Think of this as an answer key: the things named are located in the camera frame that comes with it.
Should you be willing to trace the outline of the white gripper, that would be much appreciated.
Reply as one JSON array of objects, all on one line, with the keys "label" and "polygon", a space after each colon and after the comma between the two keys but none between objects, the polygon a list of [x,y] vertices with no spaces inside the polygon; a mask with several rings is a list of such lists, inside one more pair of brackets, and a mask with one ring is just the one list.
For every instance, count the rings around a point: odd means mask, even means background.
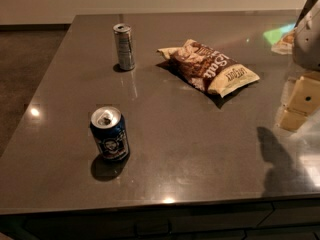
[{"label": "white gripper", "polygon": [[288,78],[277,112],[276,124],[297,131],[320,107],[320,0],[306,0],[295,25],[293,59],[307,71]]}]

